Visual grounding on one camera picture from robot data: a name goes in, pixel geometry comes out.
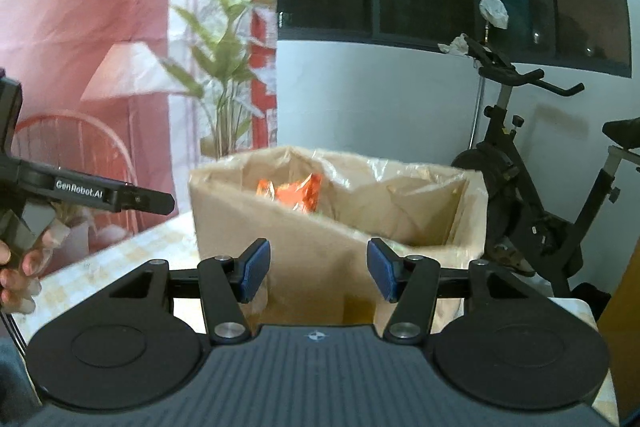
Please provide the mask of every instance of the silver bolt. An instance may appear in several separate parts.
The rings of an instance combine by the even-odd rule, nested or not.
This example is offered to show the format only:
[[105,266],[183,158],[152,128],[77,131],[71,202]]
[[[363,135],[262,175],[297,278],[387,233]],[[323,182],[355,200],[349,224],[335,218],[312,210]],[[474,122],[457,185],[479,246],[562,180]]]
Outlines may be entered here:
[[213,332],[223,339],[236,339],[244,333],[246,328],[237,322],[223,322],[213,328]]
[[412,339],[420,335],[420,326],[412,322],[398,322],[389,328],[389,333],[397,339]]

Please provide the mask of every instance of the human hand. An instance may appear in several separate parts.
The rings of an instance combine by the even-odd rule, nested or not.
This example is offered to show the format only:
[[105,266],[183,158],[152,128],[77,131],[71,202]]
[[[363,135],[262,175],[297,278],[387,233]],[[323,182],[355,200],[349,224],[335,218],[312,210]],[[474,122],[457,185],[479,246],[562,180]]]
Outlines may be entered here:
[[[58,223],[42,235],[37,249],[25,254],[18,269],[0,269],[0,307],[3,312],[29,314],[34,311],[33,297],[42,289],[37,275],[47,267],[53,248],[59,247],[67,234],[68,229]],[[7,264],[11,256],[9,247],[0,241],[0,265]]]

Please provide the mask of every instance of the orange snack package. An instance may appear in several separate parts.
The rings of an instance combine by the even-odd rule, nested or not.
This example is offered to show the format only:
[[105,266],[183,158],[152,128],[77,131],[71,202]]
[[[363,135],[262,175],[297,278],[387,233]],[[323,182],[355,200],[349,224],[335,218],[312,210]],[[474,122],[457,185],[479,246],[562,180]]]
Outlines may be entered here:
[[310,174],[308,178],[301,182],[285,183],[278,187],[273,186],[269,180],[260,180],[256,194],[280,201],[293,210],[310,213],[316,211],[318,206],[318,196],[322,176],[320,174]]

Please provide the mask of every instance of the table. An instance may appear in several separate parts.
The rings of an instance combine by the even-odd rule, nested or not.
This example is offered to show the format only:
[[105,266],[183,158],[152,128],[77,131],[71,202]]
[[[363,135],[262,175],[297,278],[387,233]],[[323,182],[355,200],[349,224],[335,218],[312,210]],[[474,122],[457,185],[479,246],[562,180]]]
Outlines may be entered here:
[[[197,266],[200,257],[190,212],[45,277],[42,292],[36,297],[36,311],[31,315],[15,315],[25,341],[28,343],[44,324],[150,259],[166,259],[173,270]],[[578,299],[552,300],[596,328],[585,302]],[[205,332],[198,299],[175,299],[174,315],[187,322],[194,331]],[[610,372],[593,407],[618,425],[618,408]]]

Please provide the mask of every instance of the exercise bike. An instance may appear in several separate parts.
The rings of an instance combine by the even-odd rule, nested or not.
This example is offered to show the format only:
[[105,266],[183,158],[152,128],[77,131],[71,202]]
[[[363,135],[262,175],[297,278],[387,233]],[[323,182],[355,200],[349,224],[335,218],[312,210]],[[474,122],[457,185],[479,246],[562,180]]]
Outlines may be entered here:
[[568,278],[582,268],[580,244],[604,203],[615,203],[620,189],[613,186],[622,160],[640,166],[640,155],[629,149],[640,148],[640,118],[612,121],[602,131],[618,146],[609,147],[609,156],[600,170],[578,218],[571,223],[546,211],[531,176],[516,149],[514,138],[524,119],[514,116],[507,130],[505,118],[514,87],[530,84],[559,96],[575,96],[584,91],[580,83],[561,89],[542,80],[543,70],[519,74],[501,54],[466,37],[469,56],[480,62],[479,74],[501,85],[497,103],[484,108],[489,118],[484,139],[454,159],[461,169],[481,171],[489,195],[485,252],[495,249],[505,238],[532,268],[551,283],[556,297],[570,297]]

